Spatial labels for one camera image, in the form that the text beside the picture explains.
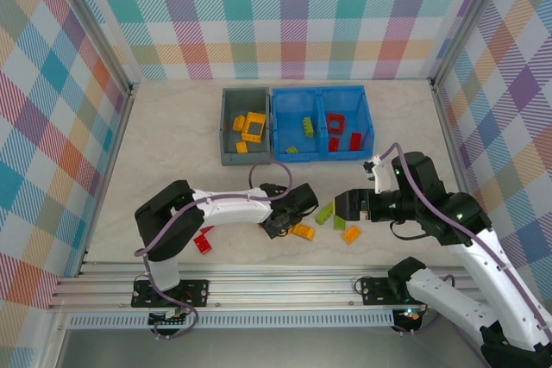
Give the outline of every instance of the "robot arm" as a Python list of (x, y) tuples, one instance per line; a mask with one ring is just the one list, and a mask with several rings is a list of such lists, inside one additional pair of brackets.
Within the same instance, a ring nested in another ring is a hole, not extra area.
[(262, 184), (245, 191), (213, 193), (191, 189), (185, 180), (169, 184), (135, 212), (140, 236), (148, 246), (176, 211), (186, 209), (147, 254), (155, 284), (166, 291), (180, 283), (176, 257), (200, 228), (235, 222), (258, 223), (273, 239), (317, 208), (317, 197), (308, 184), (275, 199), (285, 190), (275, 184)]
[(336, 197), (336, 215), (358, 221), (364, 213), (371, 221), (419, 223), (426, 234), (436, 237), (442, 246), (460, 257), (489, 306), (444, 283), (414, 258), (402, 261), (389, 271), (388, 282), (397, 296), (427, 303), (450, 319), (481, 346), (492, 366), (551, 366), (552, 346), (543, 330), (545, 327), (540, 326), (533, 309), (507, 277), (505, 269), (513, 274), (547, 325), (552, 317), (511, 266), (481, 206), (466, 193), (447, 193), (429, 157), (407, 153), (405, 160), (411, 178), (425, 198), (449, 219), (476, 234), (501, 259), (502, 265), (468, 235), (427, 208), (409, 184), (399, 157), (392, 161), (399, 190), (389, 190), (391, 181), (380, 158), (371, 159), (364, 166), (368, 179), (375, 181), (376, 190), (350, 190)]

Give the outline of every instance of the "gray bin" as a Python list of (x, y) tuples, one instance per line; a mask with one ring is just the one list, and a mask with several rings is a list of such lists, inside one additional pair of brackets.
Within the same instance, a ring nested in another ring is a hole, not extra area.
[[(246, 141), (247, 153), (238, 153), (235, 143), (242, 140), (242, 133), (232, 129), (234, 119), (248, 112), (267, 115), (262, 142)], [(270, 95), (268, 88), (226, 88), (223, 90), (221, 112), (221, 161), (223, 165), (252, 165), (263, 159), (270, 159)]]

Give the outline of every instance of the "red lego brick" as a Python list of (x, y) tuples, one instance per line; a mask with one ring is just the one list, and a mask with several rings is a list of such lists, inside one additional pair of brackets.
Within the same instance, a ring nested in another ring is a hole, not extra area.
[(339, 138), (331, 137), (329, 139), (329, 150), (331, 152), (335, 152), (335, 151), (337, 151), (337, 148), (339, 148)]
[(209, 242), (207, 241), (207, 238), (203, 234), (200, 234), (198, 237), (196, 237), (193, 242), (196, 244), (201, 254), (206, 254), (212, 249)]
[(362, 142), (361, 133), (352, 133), (351, 134), (351, 145), (349, 146), (349, 151), (360, 151)]
[(326, 123), (328, 124), (328, 132), (330, 134), (343, 134), (345, 131), (345, 115), (343, 114), (334, 114), (329, 112), (326, 115)]

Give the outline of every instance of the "lime green lego brick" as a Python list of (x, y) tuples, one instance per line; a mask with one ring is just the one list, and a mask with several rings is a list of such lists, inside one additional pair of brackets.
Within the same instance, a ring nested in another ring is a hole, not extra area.
[(303, 119), (303, 129), (304, 129), (304, 134), (307, 137), (309, 138), (314, 137), (314, 128), (312, 127), (312, 121), (309, 116)]
[(319, 225), (323, 225), (334, 214), (334, 204), (330, 203), (318, 213), (315, 222)]
[(334, 229), (335, 230), (345, 230), (347, 222), (344, 221), (340, 216), (334, 215)]

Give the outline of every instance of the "blue bin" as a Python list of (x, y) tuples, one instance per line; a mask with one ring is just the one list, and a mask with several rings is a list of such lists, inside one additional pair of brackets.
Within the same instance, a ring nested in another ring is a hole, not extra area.
[[(274, 157), (285, 162), (315, 161), (327, 148), (327, 131), (322, 120), (318, 88), (273, 89)], [(304, 134), (303, 119), (309, 116), (314, 138)], [(285, 150), (296, 147), (299, 153)]]
[[(322, 86), (312, 88), (277, 88), (273, 90), (274, 157), (284, 162), (369, 159), (373, 154), (375, 133), (362, 85)], [(345, 115), (343, 134), (329, 134), (328, 113)], [(303, 119), (309, 116), (314, 138), (304, 134)], [(349, 151), (352, 133), (361, 133), (361, 150)], [(338, 151), (328, 150), (329, 138), (339, 138)], [(296, 147), (299, 153), (285, 150)]]
[[(343, 134), (328, 133), (328, 143), (331, 137), (337, 137), (339, 147), (336, 152), (328, 152), (326, 158), (340, 160), (372, 157), (375, 135), (364, 87), (362, 85), (324, 86), (320, 88), (320, 92), (324, 120), (330, 112), (345, 115)], [(360, 151), (349, 151), (352, 133), (362, 134)]]

